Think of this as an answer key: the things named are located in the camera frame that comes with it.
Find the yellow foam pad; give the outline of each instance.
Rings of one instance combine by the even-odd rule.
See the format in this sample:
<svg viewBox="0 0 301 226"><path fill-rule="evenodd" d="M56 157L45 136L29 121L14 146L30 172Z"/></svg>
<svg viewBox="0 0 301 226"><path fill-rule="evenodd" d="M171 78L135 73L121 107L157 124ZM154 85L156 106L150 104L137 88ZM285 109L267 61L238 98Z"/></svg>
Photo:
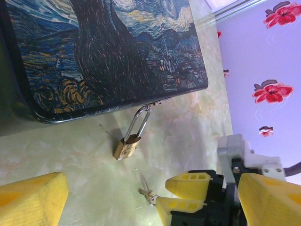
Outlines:
<svg viewBox="0 0 301 226"><path fill-rule="evenodd" d="M238 196L249 226L301 226L301 186L244 173Z"/></svg>
<svg viewBox="0 0 301 226"><path fill-rule="evenodd" d="M0 226L56 226L67 196L63 173L0 186Z"/></svg>

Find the padlock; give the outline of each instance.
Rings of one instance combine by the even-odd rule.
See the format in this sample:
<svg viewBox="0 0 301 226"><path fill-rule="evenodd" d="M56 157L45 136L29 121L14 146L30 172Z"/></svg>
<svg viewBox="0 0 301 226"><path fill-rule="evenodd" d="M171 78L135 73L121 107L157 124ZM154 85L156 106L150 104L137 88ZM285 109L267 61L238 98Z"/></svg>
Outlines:
<svg viewBox="0 0 301 226"><path fill-rule="evenodd" d="M146 111L147 113L144 117L144 120L143 120L137 134L131 134L132 129L133 129L137 119L139 118L139 115L144 111ZM134 151L136 150L136 148L139 144L139 141L141 140L141 133L146 125L147 120L149 119L150 114L151 114L151 106L150 105L145 105L136 112L125 137L121 139L121 141L119 142L118 147L114 153L114 158L116 160L126 159L134 153Z"/></svg>

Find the lavender wallpaper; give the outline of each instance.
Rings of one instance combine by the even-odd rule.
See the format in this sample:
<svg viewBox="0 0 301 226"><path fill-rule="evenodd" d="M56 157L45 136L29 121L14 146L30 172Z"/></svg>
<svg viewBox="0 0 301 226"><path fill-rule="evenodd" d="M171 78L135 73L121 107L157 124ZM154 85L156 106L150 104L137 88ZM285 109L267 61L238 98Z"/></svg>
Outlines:
<svg viewBox="0 0 301 226"><path fill-rule="evenodd" d="M300 21L301 0L269 0L217 25L233 133L284 167L301 161Z"/></svg>

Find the starry night painting print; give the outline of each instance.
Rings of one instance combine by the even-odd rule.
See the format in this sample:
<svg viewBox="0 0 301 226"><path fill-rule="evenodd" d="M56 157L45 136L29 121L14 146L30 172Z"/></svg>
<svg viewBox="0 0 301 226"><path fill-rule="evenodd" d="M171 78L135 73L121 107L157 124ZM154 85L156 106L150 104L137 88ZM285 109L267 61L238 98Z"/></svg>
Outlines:
<svg viewBox="0 0 301 226"><path fill-rule="evenodd" d="M34 100L64 113L208 86L189 0L5 0Z"/></svg>

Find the marble table surface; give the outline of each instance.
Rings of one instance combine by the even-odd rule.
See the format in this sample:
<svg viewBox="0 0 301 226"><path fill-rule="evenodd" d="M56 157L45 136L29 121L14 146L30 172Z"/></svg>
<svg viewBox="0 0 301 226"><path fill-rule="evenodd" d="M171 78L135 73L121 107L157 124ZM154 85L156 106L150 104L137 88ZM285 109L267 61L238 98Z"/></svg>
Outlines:
<svg viewBox="0 0 301 226"><path fill-rule="evenodd" d="M214 17L203 0L190 5L208 89L154 106L138 149L123 161L112 153L137 108L0 137L0 185L61 171L70 193L60 226L162 225L137 191L139 172L156 194L173 197L165 181L188 170L216 170L217 139L232 134Z"/></svg>

